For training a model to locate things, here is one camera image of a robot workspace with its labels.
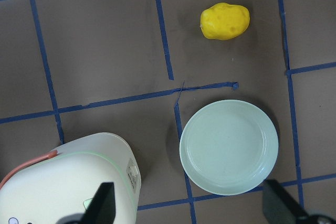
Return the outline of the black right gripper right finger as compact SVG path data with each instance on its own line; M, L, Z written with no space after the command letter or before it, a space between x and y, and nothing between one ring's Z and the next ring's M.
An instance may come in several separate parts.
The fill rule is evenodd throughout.
M329 216L308 214L274 179L264 181L262 203L268 223L335 223L335 219Z

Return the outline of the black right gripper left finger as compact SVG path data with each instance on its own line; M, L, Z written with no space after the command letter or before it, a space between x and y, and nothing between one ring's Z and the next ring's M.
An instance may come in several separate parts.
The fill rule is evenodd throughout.
M113 182L102 183L83 214L63 217L58 223L114 223L116 198Z

